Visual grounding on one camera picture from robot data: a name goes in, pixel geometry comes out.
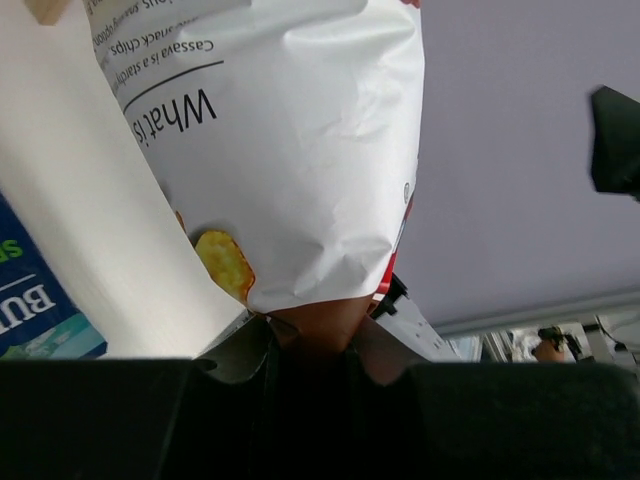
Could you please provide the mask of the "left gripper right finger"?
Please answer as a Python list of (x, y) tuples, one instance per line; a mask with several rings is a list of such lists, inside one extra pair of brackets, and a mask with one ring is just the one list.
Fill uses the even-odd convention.
[(635, 479), (639, 384), (610, 364), (429, 362), (364, 320), (357, 479)]

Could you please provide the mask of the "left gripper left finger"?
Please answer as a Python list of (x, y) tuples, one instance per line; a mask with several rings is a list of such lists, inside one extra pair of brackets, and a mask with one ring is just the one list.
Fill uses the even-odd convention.
[(6, 360), (5, 479), (256, 479), (267, 353), (254, 319), (195, 360)]

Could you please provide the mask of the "Chuba cassava chips bag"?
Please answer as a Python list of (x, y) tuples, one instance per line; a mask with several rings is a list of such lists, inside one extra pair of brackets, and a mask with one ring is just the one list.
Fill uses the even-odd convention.
[(403, 1), (88, 1), (96, 61), (215, 284), (302, 371), (390, 272), (425, 60)]

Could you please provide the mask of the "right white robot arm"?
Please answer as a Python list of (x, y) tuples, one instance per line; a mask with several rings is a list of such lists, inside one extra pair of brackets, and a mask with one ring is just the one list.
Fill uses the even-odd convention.
[(590, 107), (594, 189), (639, 201), (639, 102), (602, 85), (591, 93)]

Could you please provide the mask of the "wooden two-tier shelf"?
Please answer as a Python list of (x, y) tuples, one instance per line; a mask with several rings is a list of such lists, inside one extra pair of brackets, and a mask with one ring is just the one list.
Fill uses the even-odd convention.
[(26, 8), (39, 25), (53, 26), (60, 20), (70, 0), (24, 0)]

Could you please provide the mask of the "blue Burts sea salt bag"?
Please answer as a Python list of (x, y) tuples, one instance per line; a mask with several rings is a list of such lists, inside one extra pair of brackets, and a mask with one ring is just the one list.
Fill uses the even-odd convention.
[(106, 351), (106, 340), (67, 295), (2, 199), (1, 358), (98, 358)]

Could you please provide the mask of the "aluminium mounting rail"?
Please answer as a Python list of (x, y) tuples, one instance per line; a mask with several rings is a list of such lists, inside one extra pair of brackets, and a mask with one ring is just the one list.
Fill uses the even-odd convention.
[(401, 294), (377, 322), (418, 355), (434, 361), (534, 362), (542, 338), (561, 337), (563, 362), (595, 360), (639, 364), (639, 300), (595, 301), (546, 307), (452, 325), (432, 325), (407, 295)]

